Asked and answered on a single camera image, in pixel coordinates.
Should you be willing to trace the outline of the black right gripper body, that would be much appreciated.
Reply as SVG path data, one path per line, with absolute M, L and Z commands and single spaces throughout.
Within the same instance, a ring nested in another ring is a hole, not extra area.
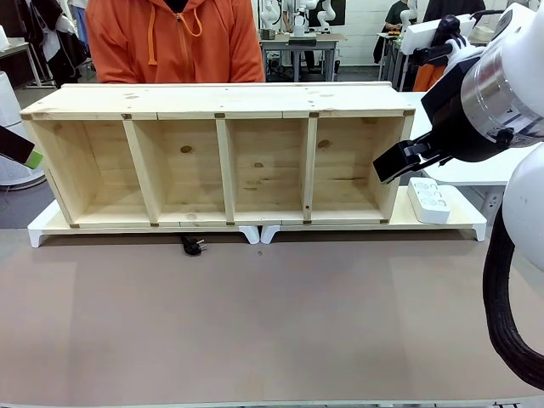
M 462 82 L 476 62 L 468 59 L 458 63 L 423 96 L 422 106 L 432 123 L 423 138 L 428 146 L 423 158 L 482 162 L 510 148 L 509 131 L 501 131 L 499 141 L 491 142 L 474 129 L 462 108 Z

